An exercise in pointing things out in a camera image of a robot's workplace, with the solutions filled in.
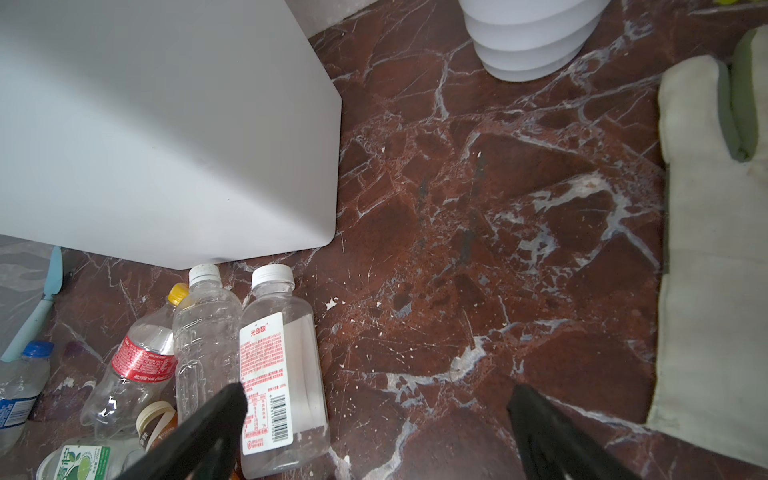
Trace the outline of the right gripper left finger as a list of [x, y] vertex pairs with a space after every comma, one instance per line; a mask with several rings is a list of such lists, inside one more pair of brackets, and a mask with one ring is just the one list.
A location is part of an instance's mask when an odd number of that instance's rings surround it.
[[228, 384], [118, 479], [229, 479], [246, 413], [242, 384]]

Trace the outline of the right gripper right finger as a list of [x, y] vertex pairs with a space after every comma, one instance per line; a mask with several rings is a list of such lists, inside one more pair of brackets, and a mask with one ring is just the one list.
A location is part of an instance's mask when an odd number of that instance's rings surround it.
[[528, 384], [507, 404], [528, 479], [635, 479], [637, 475]]

